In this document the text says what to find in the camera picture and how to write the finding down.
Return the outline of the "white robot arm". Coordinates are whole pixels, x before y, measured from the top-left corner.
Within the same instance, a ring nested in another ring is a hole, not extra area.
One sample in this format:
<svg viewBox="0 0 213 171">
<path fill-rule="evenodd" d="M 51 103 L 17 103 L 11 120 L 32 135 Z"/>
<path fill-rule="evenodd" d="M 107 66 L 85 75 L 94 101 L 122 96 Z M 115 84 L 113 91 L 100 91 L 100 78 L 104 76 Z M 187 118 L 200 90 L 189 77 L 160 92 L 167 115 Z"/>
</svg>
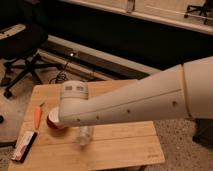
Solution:
<svg viewBox="0 0 213 171">
<path fill-rule="evenodd" d="M 88 84 L 62 84 L 59 122 L 66 126 L 213 119 L 213 56 L 176 65 L 90 98 Z"/>
</svg>

